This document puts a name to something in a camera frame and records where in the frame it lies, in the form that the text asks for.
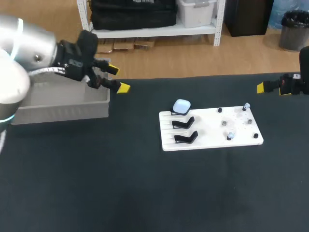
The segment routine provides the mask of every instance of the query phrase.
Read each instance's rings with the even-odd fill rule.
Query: black bag
[[[117,11],[93,10],[91,20],[95,30],[131,30],[161,28],[176,24],[176,10]]]
[[[176,24],[175,0],[91,0],[95,30],[160,28]]]
[[[174,10],[175,0],[91,0],[92,9]]]

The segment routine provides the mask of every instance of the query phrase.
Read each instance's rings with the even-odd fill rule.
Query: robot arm
[[[25,23],[22,19],[0,15],[0,152],[3,135],[30,88],[29,75],[56,71],[76,81],[87,80],[91,88],[104,86],[126,93],[130,86],[96,75],[93,68],[116,75],[118,68],[96,60],[98,38],[82,31],[76,43],[56,42],[52,32]]]

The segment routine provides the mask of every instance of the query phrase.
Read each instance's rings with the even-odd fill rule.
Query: black cabinet
[[[264,35],[274,0],[226,0],[225,24],[231,36]]]

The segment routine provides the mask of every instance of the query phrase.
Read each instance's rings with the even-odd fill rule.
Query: cardboard box
[[[134,42],[134,48],[149,50],[154,47],[156,37],[137,38]]]
[[[111,53],[113,51],[113,46],[114,39],[99,39],[97,53]]]
[[[114,51],[119,52],[133,52],[135,38],[121,38],[115,39]]]

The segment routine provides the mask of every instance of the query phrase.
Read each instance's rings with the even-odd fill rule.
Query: white storage box
[[[179,17],[186,28],[211,24],[217,0],[178,0]]]

